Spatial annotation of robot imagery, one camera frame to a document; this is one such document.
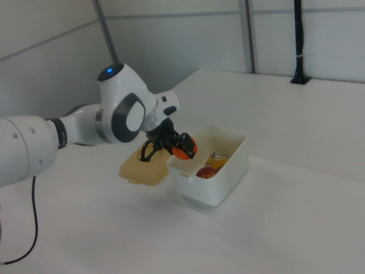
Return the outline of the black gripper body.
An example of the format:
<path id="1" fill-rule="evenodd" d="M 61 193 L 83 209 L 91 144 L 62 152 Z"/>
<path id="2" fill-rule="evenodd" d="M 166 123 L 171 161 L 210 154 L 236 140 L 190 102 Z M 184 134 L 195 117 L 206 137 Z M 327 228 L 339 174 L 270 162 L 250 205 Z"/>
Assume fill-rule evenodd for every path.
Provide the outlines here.
<path id="1" fill-rule="evenodd" d="M 170 119 L 163 120 L 155 129 L 146 132 L 147 138 L 153 143 L 164 143 L 175 134 L 176 131 Z"/>

